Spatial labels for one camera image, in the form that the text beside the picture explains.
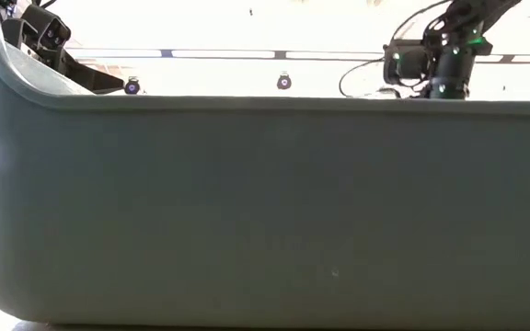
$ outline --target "camera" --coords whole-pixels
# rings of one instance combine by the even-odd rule
[[[282,73],[280,78],[277,80],[277,88],[281,90],[286,90],[292,87],[292,78],[287,73]]]
[[[431,60],[422,40],[392,40],[384,46],[384,81],[402,85],[402,80],[421,80],[429,74]]]
[[[50,11],[35,5],[30,5],[22,15],[38,33],[40,45],[49,50],[62,48],[71,38],[71,30],[62,20]]]
[[[129,77],[128,83],[124,86],[124,92],[127,95],[137,95],[140,92],[140,83],[137,77]]]

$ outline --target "green light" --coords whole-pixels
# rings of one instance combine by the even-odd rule
[[[474,40],[470,40],[467,42],[468,45],[476,45],[480,43],[484,43],[484,37],[475,38]]]

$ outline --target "cable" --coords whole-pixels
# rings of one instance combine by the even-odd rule
[[[397,27],[396,31],[394,31],[394,34],[392,35],[392,39],[390,41],[394,41],[394,39],[398,36],[398,33],[412,20],[414,19],[415,17],[417,17],[418,15],[421,15],[421,14],[424,14],[425,12],[437,7],[437,6],[440,6],[440,5],[444,5],[448,2],[451,2],[453,0],[441,0],[439,2],[436,2],[430,6],[426,6],[424,7],[423,9],[417,11],[416,13],[410,15],[402,24],[400,24],[399,27]]]
[[[381,59],[377,59],[377,60],[370,60],[370,61],[367,61],[365,63],[361,63],[361,64],[357,64],[355,65],[354,67],[352,67],[351,69],[349,69],[348,72],[346,72],[345,74],[343,74],[343,76],[340,78],[339,80],[339,92],[344,96],[344,97],[354,97],[354,96],[349,96],[347,95],[343,89],[342,89],[342,81],[345,79],[345,77],[347,77],[347,75],[349,75],[350,73],[354,72],[355,70],[359,69],[359,68],[363,68],[369,64],[372,64],[372,63],[380,63],[384,60],[384,58],[382,57]]]
[[[46,9],[46,8],[50,7],[51,5],[54,5],[55,2],[56,2],[56,0],[50,0],[46,4],[40,5],[40,7]]]

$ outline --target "dark gray container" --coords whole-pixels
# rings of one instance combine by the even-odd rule
[[[0,34],[0,308],[530,329],[530,103],[58,97]]]

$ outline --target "black cable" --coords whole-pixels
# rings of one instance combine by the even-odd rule
[[[397,27],[396,31],[394,31],[394,34],[392,35],[392,39],[390,41],[394,41],[394,39],[397,37],[397,34],[412,20],[414,19],[415,17],[417,17],[418,15],[421,15],[421,14],[424,14],[425,12],[437,7],[437,6],[440,6],[440,5],[444,5],[448,2],[451,2],[453,0],[441,0],[439,2],[436,2],[430,6],[426,6],[424,7],[423,9],[417,11],[416,13],[410,15],[402,24],[400,24],[399,27]]]
[[[376,59],[376,60],[370,60],[370,61],[367,61],[365,63],[361,63],[361,64],[357,64],[355,65],[354,67],[352,67],[351,69],[349,69],[348,72],[346,72],[345,74],[343,74],[343,76],[340,78],[339,80],[339,92],[344,96],[344,97],[354,97],[354,96],[349,96],[347,95],[343,90],[342,90],[342,81],[345,79],[345,77],[347,75],[349,75],[350,73],[352,73],[353,71],[359,69],[359,68],[363,68],[365,67],[366,65],[369,65],[369,64],[372,64],[372,63],[380,63],[384,60],[384,58],[382,57],[381,59]]]
[[[55,2],[56,2],[56,0],[50,0],[46,4],[40,5],[40,7],[46,9],[46,8],[50,7],[51,5],[54,5]]]

